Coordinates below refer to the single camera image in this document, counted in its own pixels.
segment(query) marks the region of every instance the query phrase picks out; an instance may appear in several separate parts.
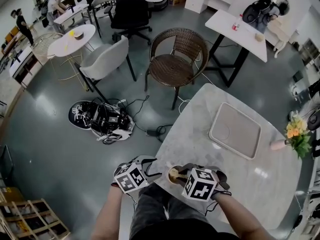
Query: wicker chair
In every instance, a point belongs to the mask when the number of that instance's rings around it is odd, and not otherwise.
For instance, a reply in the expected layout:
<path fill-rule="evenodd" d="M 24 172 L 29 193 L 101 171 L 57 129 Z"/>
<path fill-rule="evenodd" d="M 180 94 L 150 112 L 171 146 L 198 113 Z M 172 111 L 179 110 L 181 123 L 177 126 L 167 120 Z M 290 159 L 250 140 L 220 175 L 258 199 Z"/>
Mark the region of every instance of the wicker chair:
<path fill-rule="evenodd" d="M 175 37 L 171 54 L 156 56 L 158 45 L 170 37 Z M 190 61 L 175 55 L 180 52 L 186 55 Z M 194 73 L 193 64 L 199 53 L 202 53 L 202 63 Z M 209 59 L 209 50 L 205 40 L 196 32 L 187 28 L 172 28 L 160 33 L 152 42 L 150 48 L 150 65 L 145 73 L 145 87 L 148 88 L 148 75 L 150 74 L 159 83 L 174 87 L 175 95 L 171 110 L 175 109 L 176 101 L 181 86 L 194 83 L 205 69 Z"/>

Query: round white table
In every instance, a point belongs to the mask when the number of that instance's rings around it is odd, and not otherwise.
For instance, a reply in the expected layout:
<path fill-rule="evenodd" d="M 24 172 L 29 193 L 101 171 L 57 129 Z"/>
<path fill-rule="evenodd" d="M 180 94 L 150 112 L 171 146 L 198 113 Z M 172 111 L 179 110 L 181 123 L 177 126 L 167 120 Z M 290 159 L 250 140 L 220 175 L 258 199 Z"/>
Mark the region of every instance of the round white table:
<path fill-rule="evenodd" d="M 69 35 L 71 31 L 74 31 L 76 34 L 83 32 L 83 38 L 80 40 L 76 40 L 73 36 Z M 95 32 L 96 27 L 91 24 L 85 24 L 75 27 L 74 29 L 64 34 L 61 38 L 50 44 L 48 48 L 48 56 L 70 56 L 71 54 L 85 46 L 86 43 L 88 43 L 89 40 L 94 36 Z"/>
<path fill-rule="evenodd" d="M 75 34 L 83 33 L 83 37 L 80 40 L 75 39 L 74 36 L 71 36 L 69 33 L 74 31 Z M 83 85 L 80 78 L 78 77 L 79 72 L 76 72 L 70 60 L 76 62 L 75 58 L 72 56 L 73 53 L 80 50 L 82 47 L 87 48 L 89 51 L 90 49 L 86 47 L 86 44 L 89 44 L 89 40 L 94 36 L 96 32 L 96 27 L 92 24 L 85 24 L 75 27 L 74 29 L 70 30 L 66 34 L 64 34 L 61 38 L 57 39 L 53 43 L 50 44 L 47 51 L 48 58 L 52 58 L 53 56 L 57 57 L 67 57 L 65 62 L 69 62 L 75 75 L 66 78 L 66 79 L 59 79 L 60 81 L 71 79 L 77 76 L 78 80 L 80 81 L 82 87 L 87 90 L 87 88 Z M 91 91 L 93 91 L 87 81 L 84 79 L 85 84 L 89 87 Z"/>

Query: gray shorts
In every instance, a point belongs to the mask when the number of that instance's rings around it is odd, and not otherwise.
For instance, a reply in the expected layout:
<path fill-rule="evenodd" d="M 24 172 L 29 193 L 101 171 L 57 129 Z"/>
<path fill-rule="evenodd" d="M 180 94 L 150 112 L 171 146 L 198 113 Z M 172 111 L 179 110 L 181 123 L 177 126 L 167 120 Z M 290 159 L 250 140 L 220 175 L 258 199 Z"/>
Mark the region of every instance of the gray shorts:
<path fill-rule="evenodd" d="M 168 219 L 196 219 L 209 224 L 203 214 L 170 195 L 157 184 L 152 183 L 139 193 L 129 239 L 131 240 L 140 230 Z"/>

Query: bowl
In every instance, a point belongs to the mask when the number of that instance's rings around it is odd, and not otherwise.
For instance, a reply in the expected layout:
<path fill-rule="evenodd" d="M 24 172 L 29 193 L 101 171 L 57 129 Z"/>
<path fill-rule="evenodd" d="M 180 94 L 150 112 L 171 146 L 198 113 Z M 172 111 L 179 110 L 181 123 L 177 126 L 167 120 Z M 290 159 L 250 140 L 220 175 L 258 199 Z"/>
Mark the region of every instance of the bowl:
<path fill-rule="evenodd" d="M 74 33 L 74 38 L 76 40 L 81 40 L 84 37 L 84 33 L 83 32 L 76 32 Z"/>

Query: concrete floor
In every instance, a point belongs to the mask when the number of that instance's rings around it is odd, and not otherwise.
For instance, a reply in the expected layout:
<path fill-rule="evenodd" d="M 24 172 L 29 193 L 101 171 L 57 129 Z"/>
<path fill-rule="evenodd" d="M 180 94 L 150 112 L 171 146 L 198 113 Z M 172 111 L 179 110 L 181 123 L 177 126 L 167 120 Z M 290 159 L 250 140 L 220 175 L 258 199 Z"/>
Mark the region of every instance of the concrete floor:
<path fill-rule="evenodd" d="M 181 6 L 168 7 L 153 13 L 149 23 L 153 31 L 145 33 L 153 39 L 166 29 L 184 27 L 214 42 L 218 34 L 205 27 L 205 22 L 213 13 L 206 10 L 197 14 Z M 102 42 L 111 43 L 113 30 L 109 20 L 101 19 L 99 22 L 103 33 Z M 90 43 L 94 48 L 101 45 L 98 33 Z M 224 40 L 221 45 L 229 44 L 233 42 Z M 119 70 L 101 80 L 97 86 L 107 98 L 127 99 L 129 102 L 150 95 L 135 119 L 141 128 L 156 129 L 160 125 L 174 123 L 179 112 L 178 108 L 170 110 L 174 98 L 172 88 L 150 77 L 148 91 L 144 92 L 149 48 L 147 42 L 137 36 L 129 42 L 129 56 L 137 82 L 132 80 L 128 65 L 123 63 Z M 218 56 L 221 61 L 232 61 L 239 50 L 240 47 L 235 46 L 220 48 Z M 170 53 L 171 48 L 165 45 L 161 51 Z M 264 63 L 249 54 L 230 88 L 225 88 L 215 72 L 205 74 L 215 85 L 256 110 L 282 132 L 287 123 L 288 111 L 297 107 L 289 91 L 289 84 L 292 76 L 302 70 L 304 65 L 290 45 L 279 54 L 278 59 L 274 59 L 271 48 L 268 48 L 267 56 L 268 62 Z M 55 58 L 53 61 L 60 78 L 73 74 L 69 64 L 59 67 L 63 61 L 64 58 Z M 181 88 L 181 98 L 192 98 L 207 82 L 201 75 L 194 85 Z M 138 155 L 155 156 L 161 145 L 156 138 L 146 136 L 138 128 L 126 141 L 103 145 L 96 141 L 90 131 L 72 126 L 68 121 L 71 105 L 79 100 L 92 100 L 96 96 L 97 93 L 85 92 L 76 78 L 57 81 L 51 64 L 47 63 L 17 103 L 4 137 L 4 144 L 9 146 L 15 164 L 15 184 L 27 199 L 46 199 L 72 231 L 72 238 L 77 240 L 89 238 L 96 216 L 106 201 L 116 166 Z M 141 102 L 135 102 L 129 108 L 130 113 L 136 113 L 140 106 Z M 311 158 L 303 160 L 298 190 L 306 192 L 308 189 L 312 166 Z M 277 239 L 288 237 L 300 212 L 294 196 L 288 202 L 292 204 L 287 215 L 279 228 L 271 232 Z M 128 239 L 132 214 L 133 202 L 125 196 L 119 239 Z M 216 225 L 218 231 L 224 228 L 228 228 L 228 225 Z"/>

